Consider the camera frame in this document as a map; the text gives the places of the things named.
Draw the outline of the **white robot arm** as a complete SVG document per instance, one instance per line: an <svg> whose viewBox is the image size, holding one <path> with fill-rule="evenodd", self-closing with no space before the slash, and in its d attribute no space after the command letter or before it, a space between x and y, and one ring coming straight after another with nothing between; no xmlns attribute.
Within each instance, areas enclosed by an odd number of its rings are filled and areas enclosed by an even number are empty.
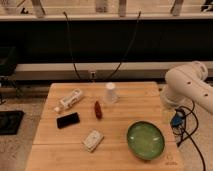
<svg viewBox="0 0 213 171"><path fill-rule="evenodd" d="M193 61L168 70L166 85L160 97L165 106L179 106L188 98L213 115L213 87L205 82L208 76L206 65Z"/></svg>

